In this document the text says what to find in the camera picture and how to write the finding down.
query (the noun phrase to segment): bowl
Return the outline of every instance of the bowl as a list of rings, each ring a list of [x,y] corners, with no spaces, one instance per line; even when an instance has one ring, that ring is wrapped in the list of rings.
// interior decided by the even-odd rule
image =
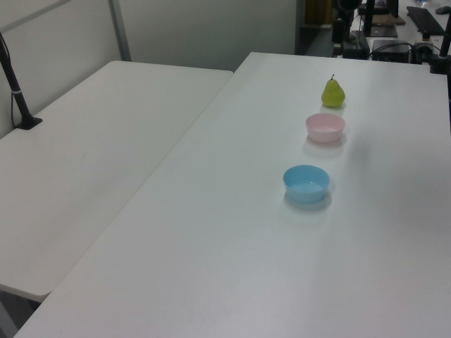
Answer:
[[[285,171],[283,182],[287,195],[299,203],[315,203],[324,198],[329,175],[312,165],[297,165]]]
[[[305,124],[309,137],[320,143],[331,143],[341,138],[345,129],[345,120],[330,113],[318,113],[309,116]]]

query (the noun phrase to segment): white wall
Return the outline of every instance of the white wall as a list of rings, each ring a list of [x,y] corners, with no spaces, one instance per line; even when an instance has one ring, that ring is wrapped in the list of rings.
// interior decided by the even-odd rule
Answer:
[[[108,0],[69,1],[3,36],[33,115],[109,61],[120,59]],[[10,104],[11,91],[0,71],[0,138],[12,130]]]
[[[294,54],[300,0],[120,0],[133,61],[235,71],[251,51]]]

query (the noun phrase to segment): table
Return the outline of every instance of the table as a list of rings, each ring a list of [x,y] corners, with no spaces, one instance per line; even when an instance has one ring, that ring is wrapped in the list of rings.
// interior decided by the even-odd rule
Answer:
[[[44,300],[231,74],[115,61],[0,140],[0,289]]]
[[[415,65],[250,54],[17,338],[449,337],[445,85]],[[307,139],[320,111],[347,121],[340,142]],[[310,206],[282,181],[303,163],[331,178]]]
[[[397,35],[398,37],[392,38],[392,37],[381,37],[381,38],[375,38],[375,37],[368,37],[368,43],[370,46],[370,51],[373,50],[373,42],[376,39],[384,39],[384,40],[404,40],[409,42],[410,44],[416,44],[418,42],[422,41],[422,35],[420,32],[418,32],[418,27],[415,25],[414,21],[407,16],[407,7],[413,6],[413,7],[423,7],[427,8],[433,17],[437,20],[438,23],[443,27],[443,29],[446,28],[447,20],[448,20],[448,14],[445,15],[438,15],[435,14],[435,10],[442,6],[451,6],[451,0],[429,0],[427,2],[418,2],[415,0],[399,0],[399,16],[403,18],[406,22],[405,25],[397,25]],[[361,30],[363,30],[363,21],[361,25],[359,26],[360,17],[356,18],[352,22],[351,30],[359,30],[359,27]],[[438,49],[442,46],[443,37],[439,37],[437,35],[432,35],[431,39],[428,41],[429,43],[432,43],[434,46],[436,46]],[[434,49],[434,53],[438,54],[439,50]]]

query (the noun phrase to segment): pear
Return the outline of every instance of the pear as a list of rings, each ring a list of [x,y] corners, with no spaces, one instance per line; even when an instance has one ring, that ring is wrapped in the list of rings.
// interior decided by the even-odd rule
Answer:
[[[345,92],[338,84],[337,80],[332,78],[327,81],[326,87],[324,88],[323,94],[321,95],[321,100],[324,106],[327,107],[338,107],[345,100]]]

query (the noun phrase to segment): black pole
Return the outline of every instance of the black pole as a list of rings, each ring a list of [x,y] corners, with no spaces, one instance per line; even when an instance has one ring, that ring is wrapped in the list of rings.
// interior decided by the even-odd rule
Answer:
[[[364,34],[366,37],[371,36],[371,26],[373,25],[374,0],[366,1]]]
[[[22,115],[22,123],[16,126],[16,128],[30,130],[35,125],[42,122],[41,118],[35,118],[30,114],[28,110],[27,103],[23,97],[22,90],[19,87],[16,75],[14,74],[13,66],[11,65],[11,60],[9,58],[6,47],[4,46],[4,40],[0,33],[0,62],[3,71],[5,72],[6,79],[8,80],[9,87],[11,88],[11,93],[16,100],[17,106],[19,107],[20,114]]]
[[[450,57],[448,56],[448,50],[451,43],[451,15],[448,16],[446,23],[445,35],[443,36],[442,46],[438,56],[433,56],[433,59],[429,62],[431,67],[430,72],[433,74],[448,75],[450,69]]]

